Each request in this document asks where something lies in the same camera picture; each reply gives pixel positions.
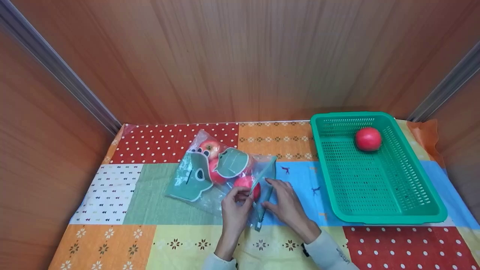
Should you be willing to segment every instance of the green basket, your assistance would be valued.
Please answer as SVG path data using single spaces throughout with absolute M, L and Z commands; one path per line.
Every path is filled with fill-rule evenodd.
M 384 112 L 312 116 L 321 173 L 336 216 L 366 224 L 442 222 L 447 211 L 395 119 Z M 382 146 L 364 152 L 355 133 L 374 127 Z

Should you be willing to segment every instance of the wooden panel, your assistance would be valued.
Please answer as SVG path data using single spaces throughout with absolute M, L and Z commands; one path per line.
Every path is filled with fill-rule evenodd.
M 448 176 L 480 221 L 480 74 L 470 79 L 432 118 L 438 119 L 437 149 Z
M 122 122 L 406 118 L 480 38 L 477 0 L 12 0 Z
M 0 268 L 46 269 L 113 136 L 0 31 Z

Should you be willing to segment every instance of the human hand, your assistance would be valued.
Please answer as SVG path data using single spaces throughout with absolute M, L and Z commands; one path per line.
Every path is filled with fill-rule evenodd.
M 288 225 L 306 244 L 315 241 L 322 231 L 310 220 L 300 200 L 289 182 L 266 178 L 266 181 L 276 190 L 278 204 L 269 201 L 262 206 L 273 212 L 279 220 Z
M 249 192 L 250 188 L 248 187 L 236 186 L 222 200 L 223 228 L 215 249 L 215 255 L 225 261 L 232 260 L 240 234 L 245 229 L 248 214 L 253 204 L 252 196 L 248 196 Z M 242 206 L 239 206 L 237 201 L 245 202 Z

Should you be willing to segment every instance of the apple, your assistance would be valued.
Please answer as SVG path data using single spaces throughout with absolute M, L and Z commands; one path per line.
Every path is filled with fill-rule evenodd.
M 216 168 L 218 164 L 218 159 L 210 160 L 208 162 L 208 172 L 210 173 L 210 179 L 214 184 L 225 184 L 227 181 L 226 178 L 223 178 L 218 172 L 214 172 L 213 170 Z
M 208 160 L 214 160 L 218 158 L 218 155 L 222 150 L 222 146 L 216 140 L 207 139 L 200 144 L 199 149 L 201 149 L 201 152 L 208 157 Z
M 376 151 L 382 144 L 382 137 L 376 128 L 365 127 L 355 134 L 355 143 L 362 151 Z
M 247 188 L 252 188 L 252 184 L 254 182 L 255 178 L 251 175 L 239 177 L 235 182 L 233 183 L 233 186 L 246 186 Z M 255 188 L 253 188 L 253 199 L 255 201 L 260 198 L 260 184 L 257 184 Z

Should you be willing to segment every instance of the tablecloth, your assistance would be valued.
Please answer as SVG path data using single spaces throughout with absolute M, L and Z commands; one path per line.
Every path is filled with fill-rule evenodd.
M 124 124 L 49 269 L 199 269 L 215 249 L 221 218 L 165 197 L 164 191 L 200 129 L 231 147 L 277 156 L 277 178 L 292 184 L 309 218 L 360 269 L 480 269 L 480 226 L 434 148 L 436 123 L 397 122 L 447 207 L 444 222 L 369 226 L 339 220 L 317 173 L 309 121 Z M 244 231 L 234 257 L 239 269 L 315 269 L 300 245 L 288 227 L 266 213 L 260 232 Z

